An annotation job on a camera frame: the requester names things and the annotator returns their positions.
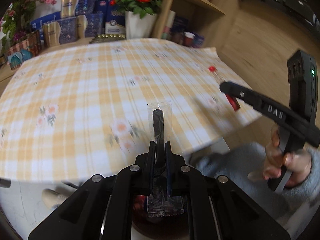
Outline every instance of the metal screw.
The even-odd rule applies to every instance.
[[[226,183],[228,181],[228,178],[226,176],[219,176],[218,181],[221,183]]]
[[[92,177],[93,182],[99,182],[100,180],[102,180],[102,176],[100,176],[100,175],[94,175]]]
[[[138,171],[139,169],[140,169],[139,165],[134,164],[130,166],[130,171]]]
[[[183,172],[189,172],[190,171],[190,167],[185,165],[185,166],[182,166],[180,168],[180,170],[183,171]]]

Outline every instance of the table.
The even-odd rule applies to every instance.
[[[116,174],[148,151],[148,106],[156,102],[169,102],[167,139],[181,155],[258,118],[242,102],[233,111],[211,65],[225,80],[248,86],[215,48],[156,39],[84,45],[24,62],[0,99],[0,177],[40,182]]]

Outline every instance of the black device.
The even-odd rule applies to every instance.
[[[320,130],[315,126],[318,101],[316,62],[313,57],[298,50],[288,60],[287,66],[290,109],[232,82],[220,85],[221,92],[243,100],[279,125],[279,147],[284,154],[302,149],[306,142],[314,147],[319,147],[320,144]],[[291,171],[282,166],[281,176],[268,181],[269,188],[276,193],[281,192],[291,174]]]
[[[94,175],[29,235],[29,240],[125,240],[131,238],[135,195],[149,196],[164,178],[166,197],[186,200],[191,240],[289,240],[289,234],[226,176],[202,176],[164,142],[163,113],[153,112],[156,143],[118,175]]]

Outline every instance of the tablecloth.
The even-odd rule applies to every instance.
[[[169,103],[169,140],[182,155],[259,117],[242,101],[233,111],[211,65],[225,80],[248,86],[215,48],[166,40],[91,44],[24,62],[0,99],[0,177],[116,174],[148,152],[148,106],[157,102]]]

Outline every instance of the red cap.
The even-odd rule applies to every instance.
[[[210,72],[215,72],[217,69],[215,68],[215,66],[211,66],[211,67],[209,67],[209,71]]]

